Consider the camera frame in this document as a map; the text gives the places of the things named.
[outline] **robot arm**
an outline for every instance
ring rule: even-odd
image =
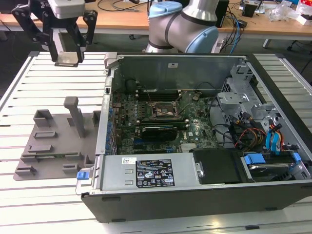
[[[190,0],[153,4],[150,9],[149,44],[146,52],[209,53],[218,38],[215,9],[219,0]]]
[[[77,66],[84,59],[87,44],[92,44],[97,11],[85,11],[85,3],[95,0],[29,0],[28,5],[18,5],[12,14],[33,42],[39,42],[45,50],[49,50],[52,61],[59,66]],[[30,18],[34,13],[42,21],[40,31]],[[77,19],[83,16],[88,25],[87,34],[82,36],[77,26]],[[53,41],[53,28],[64,28],[76,45],[75,52],[62,52],[58,54]]]

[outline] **aluminum extrusion table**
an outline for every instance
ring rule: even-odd
[[[37,109],[68,113],[62,106],[66,96],[78,96],[83,113],[101,109],[104,55],[86,53],[82,65],[68,68],[55,67],[47,52],[33,54],[0,101],[0,233],[311,233],[312,197],[280,211],[98,223],[75,194],[75,178],[14,181],[13,173]],[[285,59],[261,54],[256,57],[312,129],[310,86]],[[161,201],[153,202],[161,206]],[[259,229],[251,231],[246,226]]]

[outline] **power supply label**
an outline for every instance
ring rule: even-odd
[[[136,186],[138,188],[174,185],[171,159],[136,161]]]

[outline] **motherboard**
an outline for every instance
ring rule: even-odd
[[[209,97],[195,91],[161,97],[113,94],[118,155],[187,153],[218,146],[208,118]]]

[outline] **office desk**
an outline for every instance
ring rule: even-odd
[[[102,8],[113,9],[111,3],[113,0],[105,1],[101,4]],[[312,27],[303,26],[299,22],[289,19],[286,21],[269,22],[269,19],[264,14],[254,14],[252,18],[242,17],[241,11],[237,10],[238,5],[233,7],[233,3],[238,0],[231,0],[230,7],[232,12],[240,19],[248,23],[243,33],[244,38],[254,39],[287,39],[287,40],[311,40]],[[129,7],[133,4],[121,2],[118,6]],[[107,12],[98,9],[97,2],[86,5],[87,9],[96,9],[98,11],[97,27],[95,33],[104,34],[141,34],[147,35],[149,24],[147,19],[146,5],[138,6],[140,12]],[[16,22],[12,15],[0,15],[6,26],[12,31],[21,31],[21,27]],[[36,22],[38,27],[42,27],[41,22]],[[78,19],[78,25],[82,32],[86,32],[86,24],[82,18]],[[231,33],[233,29],[232,23],[229,19],[225,19],[223,27],[219,28],[219,40],[223,40]],[[0,23],[0,30],[7,30]],[[66,32],[64,29],[56,31],[56,44],[61,44],[57,38],[60,32]]]

